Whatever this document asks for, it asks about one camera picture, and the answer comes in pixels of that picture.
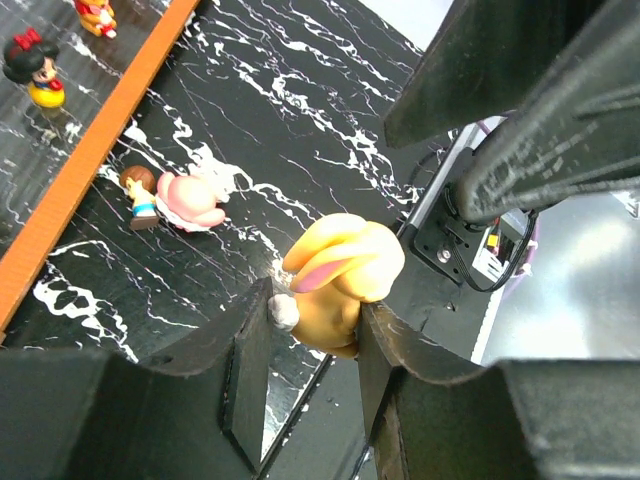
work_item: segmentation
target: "white bunny tail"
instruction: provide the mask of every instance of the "white bunny tail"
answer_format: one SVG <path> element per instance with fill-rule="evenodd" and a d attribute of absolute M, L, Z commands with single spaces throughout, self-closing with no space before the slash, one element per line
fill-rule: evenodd
<path fill-rule="evenodd" d="M 296 299 L 287 294 L 280 293 L 269 299 L 269 310 L 273 317 L 273 323 L 279 330 L 290 332 L 300 321 L 300 312 Z"/>

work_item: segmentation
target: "plush toy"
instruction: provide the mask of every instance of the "plush toy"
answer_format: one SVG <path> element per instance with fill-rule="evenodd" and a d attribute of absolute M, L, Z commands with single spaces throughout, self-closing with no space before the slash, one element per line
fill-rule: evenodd
<path fill-rule="evenodd" d="M 337 213 L 315 222 L 284 258 L 295 272 L 294 297 L 276 295 L 269 307 L 276 326 L 331 355 L 358 354 L 360 306 L 383 300 L 404 267 L 404 252 L 384 225 Z"/>
<path fill-rule="evenodd" d="M 156 206 L 165 219 L 187 232 L 204 232 L 224 222 L 220 192 L 212 179 L 165 172 L 158 180 Z"/>

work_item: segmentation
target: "pink plush toy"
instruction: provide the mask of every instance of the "pink plush toy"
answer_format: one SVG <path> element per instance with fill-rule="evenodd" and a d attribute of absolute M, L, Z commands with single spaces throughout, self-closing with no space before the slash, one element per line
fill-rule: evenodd
<path fill-rule="evenodd" d="M 202 232 L 220 225 L 224 211 L 216 208 L 216 189 L 204 175 L 165 172 L 158 180 L 156 208 L 176 227 L 187 232 Z"/>

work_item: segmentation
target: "bunny ear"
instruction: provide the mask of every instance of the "bunny ear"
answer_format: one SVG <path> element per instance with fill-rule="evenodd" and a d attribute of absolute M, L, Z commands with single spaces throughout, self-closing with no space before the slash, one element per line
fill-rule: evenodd
<path fill-rule="evenodd" d="M 284 257 L 282 267 L 287 272 L 300 271 L 322 250 L 349 241 L 367 226 L 367 221 L 349 213 L 334 213 L 316 221 L 298 239 Z"/>
<path fill-rule="evenodd" d="M 306 262 L 291 282 L 290 288 L 295 293 L 308 293 L 324 287 L 338 275 L 357 268 L 375 255 L 373 251 L 363 251 L 362 245 L 356 243 L 334 245 Z"/>

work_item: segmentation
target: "black cable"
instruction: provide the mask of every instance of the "black cable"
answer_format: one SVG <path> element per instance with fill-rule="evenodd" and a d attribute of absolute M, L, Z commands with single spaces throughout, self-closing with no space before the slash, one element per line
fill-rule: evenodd
<path fill-rule="evenodd" d="M 445 201 L 451 213 L 457 216 L 457 210 L 455 209 L 455 207 L 453 206 L 453 203 L 451 202 L 449 193 L 450 193 L 449 189 L 446 189 L 444 192 Z M 516 272 L 516 269 L 518 268 L 518 264 L 520 263 L 520 260 L 522 259 L 523 255 L 525 255 L 527 251 L 527 246 L 529 245 L 529 241 L 533 236 L 533 231 L 535 230 L 536 222 L 538 220 L 538 212 L 536 212 L 535 210 L 532 210 L 529 212 L 528 217 L 529 219 L 527 221 L 527 229 L 524 232 L 524 236 L 518 243 L 515 249 L 515 252 L 511 256 L 511 258 L 509 258 L 509 266 L 506 268 L 504 272 L 502 272 L 502 275 L 500 276 L 500 278 L 498 278 L 498 280 L 488 288 L 482 288 L 471 277 L 471 273 L 469 273 L 469 269 L 464 263 L 462 254 L 460 253 L 460 250 L 458 250 L 458 245 L 455 239 L 453 239 L 453 242 L 451 245 L 451 253 L 453 258 L 456 261 L 458 269 L 460 270 L 460 274 L 462 275 L 462 278 L 464 278 L 467 285 L 469 285 L 472 289 L 474 289 L 477 292 L 483 292 L 483 293 L 495 292 L 496 290 L 501 289 L 509 281 L 509 279 L 513 277 L 513 274 Z"/>

